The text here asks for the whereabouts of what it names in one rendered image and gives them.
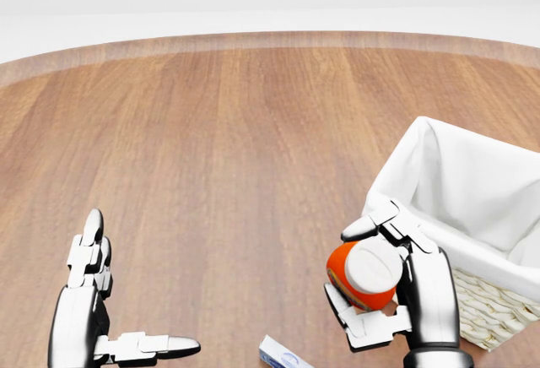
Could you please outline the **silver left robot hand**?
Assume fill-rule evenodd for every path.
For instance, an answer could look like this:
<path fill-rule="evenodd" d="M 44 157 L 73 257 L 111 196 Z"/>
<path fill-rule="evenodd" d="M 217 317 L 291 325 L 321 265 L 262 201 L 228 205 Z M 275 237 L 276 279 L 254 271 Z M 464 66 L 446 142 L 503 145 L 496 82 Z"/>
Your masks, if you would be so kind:
<path fill-rule="evenodd" d="M 184 358 L 201 351 L 194 338 L 148 335 L 144 331 L 109 337 L 105 300 L 111 296 L 111 242 L 104 218 L 89 212 L 84 230 L 74 236 L 67 258 L 69 275 L 56 304 L 48 343 L 48 368 L 150 367 L 159 360 Z"/>

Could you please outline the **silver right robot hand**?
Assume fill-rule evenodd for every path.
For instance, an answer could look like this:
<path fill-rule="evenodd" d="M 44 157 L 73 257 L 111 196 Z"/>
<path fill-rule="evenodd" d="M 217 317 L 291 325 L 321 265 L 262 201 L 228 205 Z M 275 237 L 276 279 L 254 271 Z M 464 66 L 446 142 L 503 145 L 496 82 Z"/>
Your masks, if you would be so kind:
<path fill-rule="evenodd" d="M 324 286 L 351 350 L 386 346 L 397 334 L 406 337 L 409 352 L 423 347 L 459 349 L 459 313 L 446 253 L 395 200 L 386 200 L 341 234 L 343 243 L 371 237 L 390 243 L 402 259 L 402 277 L 391 302 L 381 310 L 363 311 L 331 281 Z"/>

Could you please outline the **red ketchup bottle white cap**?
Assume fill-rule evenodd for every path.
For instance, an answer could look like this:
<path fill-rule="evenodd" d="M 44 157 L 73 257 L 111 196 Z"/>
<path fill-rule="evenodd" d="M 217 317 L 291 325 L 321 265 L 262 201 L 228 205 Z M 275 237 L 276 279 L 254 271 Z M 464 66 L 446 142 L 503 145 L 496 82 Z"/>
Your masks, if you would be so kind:
<path fill-rule="evenodd" d="M 402 259 L 385 240 L 345 242 L 327 259 L 327 275 L 353 306 L 376 311 L 389 304 L 402 277 Z"/>

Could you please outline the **wicker basket white cloth liner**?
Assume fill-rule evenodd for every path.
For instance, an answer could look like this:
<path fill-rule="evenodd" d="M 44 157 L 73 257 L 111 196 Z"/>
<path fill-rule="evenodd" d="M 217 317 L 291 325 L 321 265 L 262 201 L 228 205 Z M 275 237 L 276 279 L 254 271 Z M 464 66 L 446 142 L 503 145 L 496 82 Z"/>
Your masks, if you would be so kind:
<path fill-rule="evenodd" d="M 467 341 L 493 350 L 540 322 L 540 153 L 421 116 L 364 211 L 386 198 L 449 257 Z"/>

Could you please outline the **white and blue box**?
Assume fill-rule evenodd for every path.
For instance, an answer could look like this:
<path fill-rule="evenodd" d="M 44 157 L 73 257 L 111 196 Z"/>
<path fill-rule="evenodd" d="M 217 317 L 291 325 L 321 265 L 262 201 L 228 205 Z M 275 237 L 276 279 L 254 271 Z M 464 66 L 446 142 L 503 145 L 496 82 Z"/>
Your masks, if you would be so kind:
<path fill-rule="evenodd" d="M 315 368 L 268 335 L 259 344 L 259 356 L 271 368 Z"/>

